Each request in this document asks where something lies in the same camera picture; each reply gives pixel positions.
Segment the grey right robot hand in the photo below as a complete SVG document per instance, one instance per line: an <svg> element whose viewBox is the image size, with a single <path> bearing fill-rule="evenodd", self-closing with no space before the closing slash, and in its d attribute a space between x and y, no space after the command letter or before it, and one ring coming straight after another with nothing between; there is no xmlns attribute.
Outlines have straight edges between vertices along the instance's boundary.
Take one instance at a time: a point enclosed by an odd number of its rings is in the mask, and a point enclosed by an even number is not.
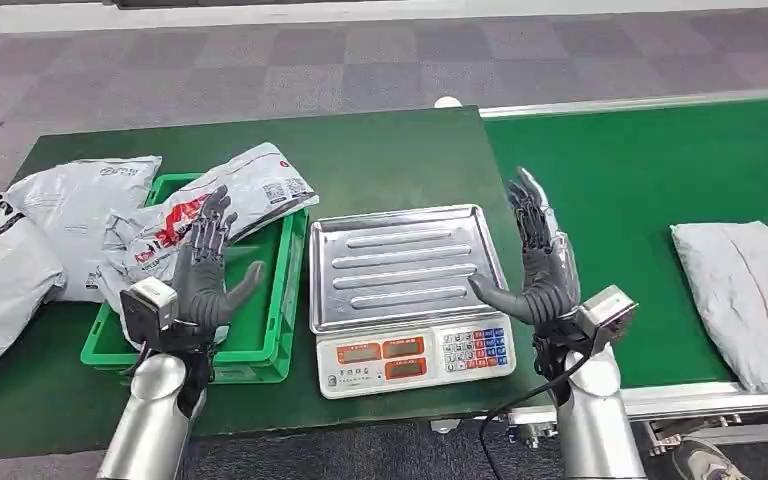
<svg viewBox="0 0 768 480"><path fill-rule="evenodd" d="M514 293L475 273L468 283L486 305L536 326L571 314L581 291L574 251L537 179L519 166L506 186L521 240L523 286Z"/></svg>

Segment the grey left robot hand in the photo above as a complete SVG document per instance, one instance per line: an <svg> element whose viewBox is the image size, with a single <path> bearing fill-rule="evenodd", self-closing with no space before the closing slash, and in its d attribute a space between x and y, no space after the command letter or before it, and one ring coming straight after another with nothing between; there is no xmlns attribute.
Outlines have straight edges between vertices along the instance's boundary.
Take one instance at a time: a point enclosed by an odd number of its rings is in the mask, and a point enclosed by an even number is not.
<svg viewBox="0 0 768 480"><path fill-rule="evenodd" d="M226 212L230 204L226 186L210 194L177 255L173 279L177 319L202 333L229 326L234 311L252 295L264 275L265 264L255 261L237 285L226 287L224 247L237 219L235 213Z"/></svg>

